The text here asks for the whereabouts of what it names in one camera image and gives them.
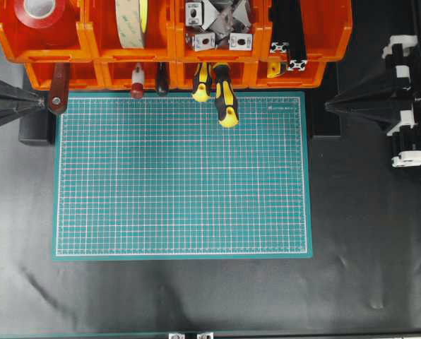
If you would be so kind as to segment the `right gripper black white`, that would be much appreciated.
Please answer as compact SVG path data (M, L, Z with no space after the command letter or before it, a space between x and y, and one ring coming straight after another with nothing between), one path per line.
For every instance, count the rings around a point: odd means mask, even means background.
M392 35L383 48L386 69L394 85L359 85L324 104L327 112L357 117L390 126L393 167L421 166L421 43L416 35ZM398 121L394 122L394 101Z

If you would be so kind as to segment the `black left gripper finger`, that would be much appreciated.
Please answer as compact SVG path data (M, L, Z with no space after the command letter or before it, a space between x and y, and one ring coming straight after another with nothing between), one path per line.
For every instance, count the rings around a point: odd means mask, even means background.
M0 80L0 126L45 109L45 99Z

